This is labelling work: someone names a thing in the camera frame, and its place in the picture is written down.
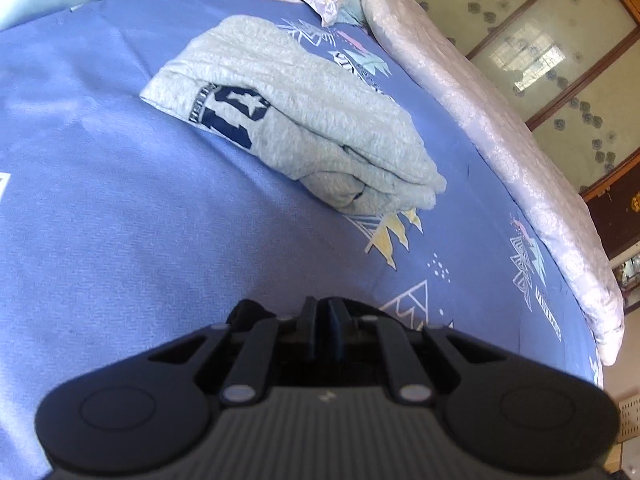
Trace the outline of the black pants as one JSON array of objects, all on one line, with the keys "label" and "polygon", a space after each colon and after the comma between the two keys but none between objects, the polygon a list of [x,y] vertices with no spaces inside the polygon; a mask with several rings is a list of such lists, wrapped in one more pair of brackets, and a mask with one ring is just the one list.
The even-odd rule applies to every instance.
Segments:
[{"label": "black pants", "polygon": [[276,316],[265,309],[259,302],[249,299],[241,300],[230,312],[226,323],[237,333],[249,332],[262,321]]}]

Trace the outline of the wooden glass-door wardrobe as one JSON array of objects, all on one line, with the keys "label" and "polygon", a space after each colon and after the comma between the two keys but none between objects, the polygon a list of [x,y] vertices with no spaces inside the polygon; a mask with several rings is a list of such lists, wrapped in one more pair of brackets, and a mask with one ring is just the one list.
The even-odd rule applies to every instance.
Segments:
[{"label": "wooden glass-door wardrobe", "polygon": [[639,147],[639,0],[416,0],[578,192]]}]

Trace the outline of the lilac quilted duvet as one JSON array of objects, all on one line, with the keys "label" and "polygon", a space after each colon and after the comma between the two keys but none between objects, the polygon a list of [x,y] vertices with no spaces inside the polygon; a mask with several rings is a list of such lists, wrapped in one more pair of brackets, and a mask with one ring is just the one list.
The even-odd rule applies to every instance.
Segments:
[{"label": "lilac quilted duvet", "polygon": [[586,203],[499,91],[414,0],[360,0],[387,54],[450,114],[546,245],[584,312],[600,360],[615,364],[624,300]]}]

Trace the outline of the blue patterned bed sheet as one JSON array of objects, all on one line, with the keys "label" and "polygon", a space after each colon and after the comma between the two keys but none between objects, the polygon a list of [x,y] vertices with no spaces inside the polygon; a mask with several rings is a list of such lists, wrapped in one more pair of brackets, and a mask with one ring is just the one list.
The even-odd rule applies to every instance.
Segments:
[{"label": "blue patterned bed sheet", "polygon": [[[276,24],[391,96],[447,187],[436,206],[348,218],[140,99],[233,14]],[[104,0],[1,35],[1,474],[49,469],[40,400],[67,379],[223,321],[343,296],[449,325],[600,382],[552,255],[454,118],[362,29],[277,0]]]}]

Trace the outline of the dark wooden door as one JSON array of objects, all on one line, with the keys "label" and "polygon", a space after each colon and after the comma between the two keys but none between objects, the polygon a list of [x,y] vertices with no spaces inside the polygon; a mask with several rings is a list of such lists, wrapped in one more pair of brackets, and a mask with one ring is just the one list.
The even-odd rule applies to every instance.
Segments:
[{"label": "dark wooden door", "polygon": [[610,174],[580,193],[610,260],[639,241],[639,191],[639,151],[635,150]]}]

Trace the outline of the folded grey garment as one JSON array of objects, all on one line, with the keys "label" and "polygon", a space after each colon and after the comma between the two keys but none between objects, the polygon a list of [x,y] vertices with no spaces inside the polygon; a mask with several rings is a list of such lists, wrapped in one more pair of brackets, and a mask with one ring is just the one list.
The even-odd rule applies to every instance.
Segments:
[{"label": "folded grey garment", "polygon": [[140,98],[343,214],[431,209],[446,190],[405,110],[263,18],[231,15],[192,39]]}]

